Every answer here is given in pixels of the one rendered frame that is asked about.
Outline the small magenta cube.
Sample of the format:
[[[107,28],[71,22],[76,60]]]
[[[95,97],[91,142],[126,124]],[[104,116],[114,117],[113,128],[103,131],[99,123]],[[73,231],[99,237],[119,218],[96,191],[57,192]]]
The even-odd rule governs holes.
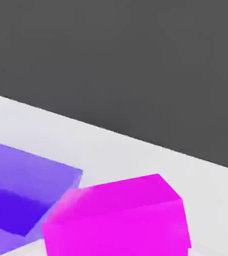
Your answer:
[[[179,194],[159,174],[67,191],[42,225],[47,256],[188,256]]]

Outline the large purple box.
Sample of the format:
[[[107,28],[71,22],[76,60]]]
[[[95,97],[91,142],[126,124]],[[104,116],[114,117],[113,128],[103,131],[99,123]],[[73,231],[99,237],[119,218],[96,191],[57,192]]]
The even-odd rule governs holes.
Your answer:
[[[0,255],[43,237],[42,223],[83,171],[0,144]]]

